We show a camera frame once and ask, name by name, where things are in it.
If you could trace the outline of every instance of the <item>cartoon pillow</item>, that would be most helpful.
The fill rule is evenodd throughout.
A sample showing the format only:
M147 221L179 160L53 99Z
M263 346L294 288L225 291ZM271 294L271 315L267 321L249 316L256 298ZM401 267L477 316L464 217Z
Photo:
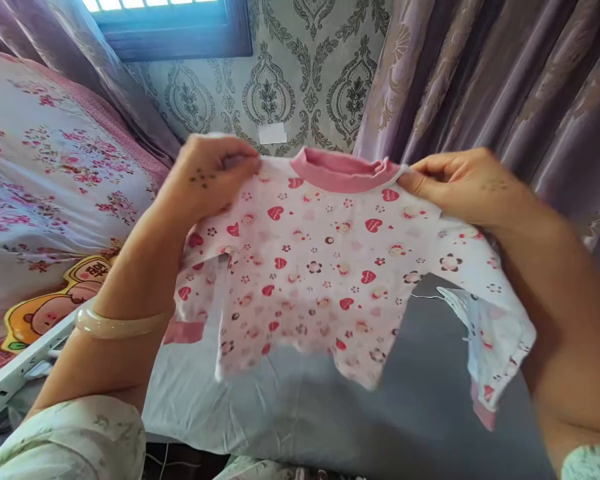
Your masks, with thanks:
M5 314L8 333L2 350L20 353L78 305L93 298L107 278L113 260L96 255L87 257L64 274L68 282L64 289L10 308Z

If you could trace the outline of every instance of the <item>purple curtain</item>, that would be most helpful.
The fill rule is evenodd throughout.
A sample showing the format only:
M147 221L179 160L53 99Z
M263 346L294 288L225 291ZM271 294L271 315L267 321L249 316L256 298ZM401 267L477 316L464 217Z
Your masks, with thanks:
M354 154L490 147L600 260L600 0L522 4L395 0Z
M180 144L81 0L0 0L0 51L35 60L112 104L136 140L171 166Z

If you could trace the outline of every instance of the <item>damask wallpaper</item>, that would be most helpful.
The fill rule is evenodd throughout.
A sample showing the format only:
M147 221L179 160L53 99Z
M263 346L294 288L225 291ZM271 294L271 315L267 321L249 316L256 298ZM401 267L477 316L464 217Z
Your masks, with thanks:
M393 0L250 0L254 56L127 64L181 138L234 133L263 155L351 152ZM257 125L284 121L287 143Z

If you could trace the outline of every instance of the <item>pink collar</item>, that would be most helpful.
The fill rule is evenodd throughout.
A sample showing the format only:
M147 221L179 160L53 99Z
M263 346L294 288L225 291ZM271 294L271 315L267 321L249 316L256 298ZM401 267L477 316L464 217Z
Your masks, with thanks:
M389 158L370 163L346 153L302 148L291 160L300 178L335 193L362 193L390 182L400 166Z

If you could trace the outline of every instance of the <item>bangle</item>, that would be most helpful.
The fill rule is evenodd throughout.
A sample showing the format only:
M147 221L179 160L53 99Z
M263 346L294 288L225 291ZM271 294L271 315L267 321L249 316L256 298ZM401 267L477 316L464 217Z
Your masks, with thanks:
M168 311L152 317L137 320L114 320L102 317L91 307L83 305L76 312L75 327L98 339L126 339L156 330L173 316L174 310L175 303Z

